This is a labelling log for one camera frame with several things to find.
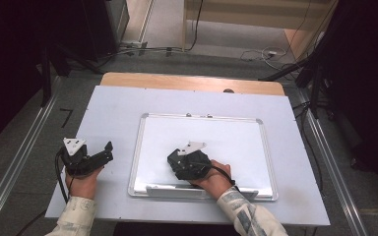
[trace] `white sleeve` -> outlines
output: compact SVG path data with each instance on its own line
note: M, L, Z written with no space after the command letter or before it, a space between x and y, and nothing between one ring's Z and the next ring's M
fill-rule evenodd
M240 235L287 235L284 227L266 208L252 205L234 187L225 191L217 204Z
M93 200L72 197L60 215L57 226L46 236L85 236L90 235L96 213Z

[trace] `whiteboard frame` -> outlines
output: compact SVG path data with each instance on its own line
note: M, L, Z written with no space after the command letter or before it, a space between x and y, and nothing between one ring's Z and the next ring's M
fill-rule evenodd
M140 127L138 132L138 139L136 142L136 148L134 153L134 159L132 164L132 171L128 186L128 194L132 197L144 197L144 198L178 198L178 199L210 199L205 190L194 187L187 184L158 184L158 183L143 183L146 185L146 190L142 191L136 188L136 183L139 182L139 163L141 157L141 149L143 145L144 138L150 139L145 136L145 129L147 125L147 119L149 118L178 118L178 119L188 119L188 120L197 120L197 121L230 121L232 124L238 122L248 122L255 123L258 125L260 130L260 137L262 142L262 151L266 161L266 171L267 176L269 177L269 188L271 189L271 194L260 194L260 191L255 188L243 188L238 186L241 194L250 201L254 202L274 202L278 199L279 193L276 184L276 178L273 171L273 165L271 161L271 156L269 152L268 142L266 138L266 132L264 128L264 123L261 119L258 118L239 118L239 117L218 117L212 115L191 115L187 113L186 115L180 114L156 114L156 113L145 113L142 115L140 120Z

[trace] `aluminum rail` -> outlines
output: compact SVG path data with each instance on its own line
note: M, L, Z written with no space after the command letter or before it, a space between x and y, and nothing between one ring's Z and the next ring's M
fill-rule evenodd
M50 100L47 102L47 105L39 109L38 114L36 115L29 129L29 132L24 138L20 148L15 154L10 166L8 167L4 177L0 182L0 211L3 208L5 202L7 201L12 188L17 182L18 176L23 170L23 167L30 155L32 147L35 144L35 141L39 133L41 132L41 129L45 124L45 121L48 118L48 115L51 112L51 109L59 94L61 84L62 83L60 77L56 77L53 83L53 95L50 97Z
M305 89L300 89L299 95L301 102L309 100ZM358 209L354 203L354 200L352 199L351 193L348 190L343 174L336 163L333 153L331 152L330 146L321 128L319 120L315 120L311 112L308 112L307 115L309 125L311 126L312 132L315 136L318 147L327 166L328 173L330 174L330 177L333 181L334 188L336 189L340 203L345 212L352 235L368 236L369 233L364 226Z

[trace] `hand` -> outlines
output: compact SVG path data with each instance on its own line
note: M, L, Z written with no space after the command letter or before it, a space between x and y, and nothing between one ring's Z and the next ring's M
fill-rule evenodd
M216 166L223 171L225 171L228 176L231 176L231 166L221 164L215 160L211 160L213 166ZM197 185L208 192L214 199L218 199L227 189L231 188L232 185L229 183L228 179L219 173L216 169L211 168L207 176L198 180L191 180L189 183Z
M96 193L96 177L103 168L102 166L91 175L80 178L73 178L66 172L66 186L70 187L70 196L93 200Z

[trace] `cable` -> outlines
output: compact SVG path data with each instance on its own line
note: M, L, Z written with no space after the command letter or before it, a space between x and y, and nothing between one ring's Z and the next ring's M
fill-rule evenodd
M240 60L241 60L241 61L251 62L251 61L255 61L255 60L257 60L257 59L260 58L260 55L259 55L259 56L255 57L255 58L248 58L248 59L246 58L246 59L244 59L244 58L243 58L244 54L245 54L245 53L248 53L248 52L256 52L257 54L260 54L260 52L257 51L257 50L247 50L247 51L243 51L242 54L241 54L241 56L240 56Z
M204 0L201 0L201 6L199 6L198 11L198 18L196 19L196 25L195 25L195 39L193 40L192 46L185 50L186 52L192 50L192 48L195 46L196 41L198 40L198 24L199 24L199 18L201 17L201 11L202 11L202 5L204 4Z
M192 0L192 9L193 9L193 11L192 11L192 18L193 18L193 16L195 15L195 0ZM192 28L191 28L191 30L192 30L192 32L193 32L193 23L194 23L195 21L194 20L192 20Z
M283 70L285 66L288 66L288 65L295 65L294 63L286 63L286 64L283 64L281 66L281 69ZM292 79L288 79L286 76L284 76L287 80L291 81L291 80L296 80L296 76L293 75L294 74L298 74L299 75L299 69L296 70L296 72L289 72L289 74L292 76Z
M60 186L60 191L61 191L61 194L63 195L64 202L66 202L66 204L67 204L67 201L69 201L69 199L66 195L66 191L64 190L63 181L62 181L61 176L60 176L60 174L61 174L60 167L59 167L59 163L58 163L58 159L61 156L61 154L62 154L62 150L60 149L55 156L54 164L55 164L55 169L56 169L57 181L58 181L59 186Z
M276 70L278 70L278 71L281 71L282 69L281 68L278 68L278 67L276 67L276 66L274 66L274 65L272 65L272 64L270 64L269 62L268 62L268 60L270 59L270 58L272 58L272 57L274 57L274 56L277 56L278 54L268 54L268 56L269 56L269 58L265 58L265 51L267 50L267 49L269 49L269 48L278 48L278 49L281 49L282 51L283 51L283 54L281 55L281 57L279 58L279 59L281 59L283 56L285 56L286 55L286 51L283 49L283 48L280 48L280 47L272 47L272 46L269 46L269 47L266 47L265 49L263 49L262 50L262 59L266 62L266 64L268 64L268 66L270 66L270 67L272 67L272 68L274 68L274 69L276 69Z
M315 234L317 233L317 229L318 229L318 227L314 228L314 232L312 233L312 236L315 236Z
M32 226L38 219L40 219L43 215L45 215L45 213L47 212L47 209L45 209L42 213L40 213L39 215L37 215L34 219L32 219L29 223L27 223L21 230L20 232L18 232L16 234L16 236L21 236L24 234L24 232L30 227Z
M72 181L70 181L70 184L69 184L69 188L67 188L67 191L69 193L69 196L70 196L70 190L72 189L72 184L73 184L73 181L75 180L76 178L76 171L78 170L77 166L76 166L76 169L75 169L75 172L73 173L72 175Z
M310 103L310 101L302 102L302 103L300 103L299 105L295 105L295 106L293 106L292 109L294 110L294 109L296 109L296 108L298 108L298 107L300 107L300 106L303 106L303 108L305 108L309 103Z
M330 16L331 12L334 10L334 6L337 6L337 5L338 5L338 2L339 2L339 0L337 0L337 2L334 3L334 4L331 6L330 10L328 10L327 14L326 14L325 17L324 17L324 20L321 22L321 24L320 24L320 26L317 28L317 30L315 30L315 34L314 34L314 36L315 36L318 32L320 32L320 29L321 29L322 25L324 25L325 21L328 19L328 16ZM314 46L313 46L314 50L315 50L317 44L318 44L318 43L319 43L324 37L325 37L325 35L323 35L322 38L320 38L319 40L315 40L315 43L314 43ZM301 56L303 56L305 53L308 53L308 51L309 51L310 49L311 49L311 48L309 48L309 46L308 46L308 47L306 48L306 50L304 50L304 51L298 56L298 58L300 58Z
M235 180L231 179L231 177L229 177L229 175L225 171L223 171L221 168L216 167L216 166L214 166L212 164L204 164L204 163L199 163L199 162L189 162L189 163L190 164L194 164L194 165L202 165L202 166L206 166L206 167L210 167L210 168L216 169L219 173L221 173L223 176L225 176L225 178L229 181L229 183L232 186L234 186L238 190L238 187L235 186Z
M305 12L305 16L303 16L303 20L302 22L300 23L299 27L296 29L296 31L294 32L293 34L293 37L291 38L290 40L290 43L289 43L289 47L287 48L286 52L288 52L292 46L292 43L293 43L293 40L294 40L294 37L296 36L296 33L299 31L299 29L302 27L303 23L305 23L305 20L306 20L306 17L308 16L308 11L309 11L309 8L311 7L311 2L312 0L309 0L308 2L308 7L306 8L306 12Z
M308 113L308 108L309 108L309 104L307 104L302 112L300 113L300 123L301 123L301 137L303 136L305 138L305 141L306 143L308 144L309 148L311 149L311 152L312 152L312 156L314 157L314 160L315 160L315 164L317 166L317 169L318 169L318 174L319 174L319 191L322 193L323 189L324 189L324 186L323 186L323 179L322 179L322 171L321 171L321 166L320 166L320 163L317 159L317 156L315 154L315 151L314 151L314 148L312 148L312 145L311 143L309 142L308 140L308 137L306 136L305 134L305 126L304 126L304 122L305 122L305 117L306 117L306 114Z
M101 62L100 64L94 65L94 66L99 69L100 67L102 67L106 63L108 63L112 59L112 57L114 57L115 55L116 54L112 54L112 55L107 56L107 59L104 62ZM75 71L85 71L85 70L88 69L86 67L76 67L76 66L73 66L73 65L69 65L69 66L70 66L70 68L72 68L72 70L75 70Z

